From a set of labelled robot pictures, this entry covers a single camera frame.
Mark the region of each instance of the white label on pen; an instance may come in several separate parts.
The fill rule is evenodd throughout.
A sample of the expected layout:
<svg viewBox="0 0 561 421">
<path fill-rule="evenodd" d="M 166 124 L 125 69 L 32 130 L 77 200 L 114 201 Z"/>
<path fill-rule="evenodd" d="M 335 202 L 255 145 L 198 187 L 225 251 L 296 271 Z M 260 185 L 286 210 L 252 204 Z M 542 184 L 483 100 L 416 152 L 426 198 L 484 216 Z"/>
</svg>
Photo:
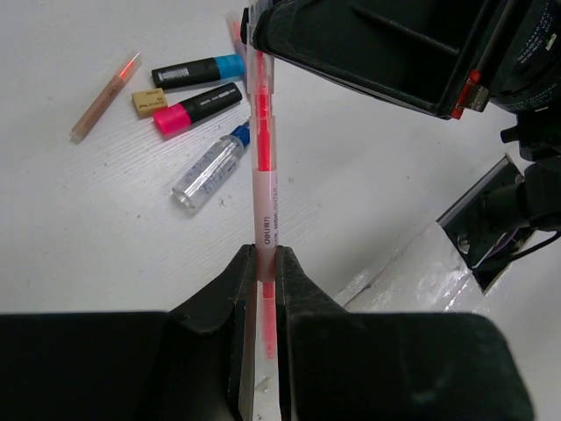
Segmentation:
<svg viewBox="0 0 561 421">
<path fill-rule="evenodd" d="M 278 190 L 276 171 L 253 170 L 253 212 L 257 279 L 274 281 L 274 254 L 279 245 Z"/>
<path fill-rule="evenodd" d="M 178 68 L 176 70 L 168 70 L 167 72 L 160 73 L 160 80 L 166 81 L 167 79 L 176 79 L 178 77 L 189 76 L 187 68 Z"/>
</svg>

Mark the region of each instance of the red clip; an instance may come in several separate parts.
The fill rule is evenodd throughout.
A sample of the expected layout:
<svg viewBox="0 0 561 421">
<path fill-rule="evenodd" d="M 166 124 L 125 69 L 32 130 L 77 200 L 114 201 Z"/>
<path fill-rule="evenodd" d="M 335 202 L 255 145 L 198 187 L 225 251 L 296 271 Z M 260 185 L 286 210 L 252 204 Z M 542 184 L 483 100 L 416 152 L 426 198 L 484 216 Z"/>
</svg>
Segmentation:
<svg viewBox="0 0 561 421">
<path fill-rule="evenodd" d="M 470 72 L 470 75 L 467 78 L 467 82 L 465 83 L 465 86 L 462 89 L 461 94 L 459 94 L 458 102 L 456 103 L 454 110 L 452 110 L 452 113 L 450 114 L 452 118 L 455 118 L 456 120 L 460 120 L 462 118 L 462 115 L 464 114 L 464 110 L 465 110 L 464 107 L 465 97 L 467 96 L 467 93 L 471 88 L 471 86 L 477 85 L 480 79 L 481 79 L 481 72 L 479 72 L 479 70 L 472 70 Z"/>
</svg>

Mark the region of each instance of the barcode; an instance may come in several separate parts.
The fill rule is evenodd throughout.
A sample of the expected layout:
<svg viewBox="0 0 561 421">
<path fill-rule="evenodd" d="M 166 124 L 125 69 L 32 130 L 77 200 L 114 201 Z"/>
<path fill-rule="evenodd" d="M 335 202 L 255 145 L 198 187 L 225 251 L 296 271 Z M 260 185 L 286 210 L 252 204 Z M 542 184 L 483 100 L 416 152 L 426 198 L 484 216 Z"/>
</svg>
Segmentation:
<svg viewBox="0 0 561 421">
<path fill-rule="evenodd" d="M 176 77 L 189 76 L 187 68 L 178 68 L 177 70 L 168 70 L 167 72 L 160 73 L 160 80 L 166 81 L 167 79 L 175 79 Z"/>
</svg>

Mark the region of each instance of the white tabletop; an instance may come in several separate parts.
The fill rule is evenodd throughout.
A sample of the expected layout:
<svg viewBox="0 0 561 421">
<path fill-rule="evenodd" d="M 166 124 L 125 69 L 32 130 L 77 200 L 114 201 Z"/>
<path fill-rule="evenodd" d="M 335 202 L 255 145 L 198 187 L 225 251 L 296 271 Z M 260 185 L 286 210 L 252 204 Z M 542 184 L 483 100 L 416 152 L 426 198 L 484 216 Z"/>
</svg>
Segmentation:
<svg viewBox="0 0 561 421">
<path fill-rule="evenodd" d="M 251 243 L 251 163 L 191 218 L 170 187 L 249 116 L 243 102 L 163 142 L 131 93 L 153 68 L 231 54 L 245 2 L 0 3 L 0 310 L 171 309 Z M 79 146 L 70 128 L 132 50 L 144 65 Z M 204 89 L 174 92 L 175 103 Z M 277 61 L 280 242 L 335 295 L 385 264 L 503 153 L 513 117 L 440 121 Z"/>
</svg>

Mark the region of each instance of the pink cap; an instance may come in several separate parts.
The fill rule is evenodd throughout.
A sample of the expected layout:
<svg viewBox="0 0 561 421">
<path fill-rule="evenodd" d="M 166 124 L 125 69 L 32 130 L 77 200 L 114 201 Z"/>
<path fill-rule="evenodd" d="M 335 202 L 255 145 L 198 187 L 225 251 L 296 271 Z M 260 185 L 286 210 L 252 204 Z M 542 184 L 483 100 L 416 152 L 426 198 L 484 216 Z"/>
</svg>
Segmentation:
<svg viewBox="0 0 561 421">
<path fill-rule="evenodd" d="M 186 129 L 191 125 L 191 117 L 183 108 L 181 103 L 177 103 L 165 110 L 160 110 L 153 115 L 156 127 L 164 135 L 174 134 Z"/>
</svg>

